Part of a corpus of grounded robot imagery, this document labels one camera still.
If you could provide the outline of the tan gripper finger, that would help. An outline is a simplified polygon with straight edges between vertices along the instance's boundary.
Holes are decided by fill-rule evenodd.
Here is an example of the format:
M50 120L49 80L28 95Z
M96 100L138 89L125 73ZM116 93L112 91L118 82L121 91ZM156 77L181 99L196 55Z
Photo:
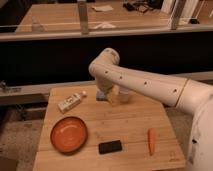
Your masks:
M109 101L110 104L113 104L113 95L112 94L107 94L107 100Z

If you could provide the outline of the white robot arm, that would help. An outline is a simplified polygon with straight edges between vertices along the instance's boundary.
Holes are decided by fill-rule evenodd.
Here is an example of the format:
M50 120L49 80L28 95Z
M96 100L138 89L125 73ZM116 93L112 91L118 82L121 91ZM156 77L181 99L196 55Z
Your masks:
M188 78L128 69L105 48L89 65L97 87L108 94L116 84L193 116L186 171L213 171L213 85Z

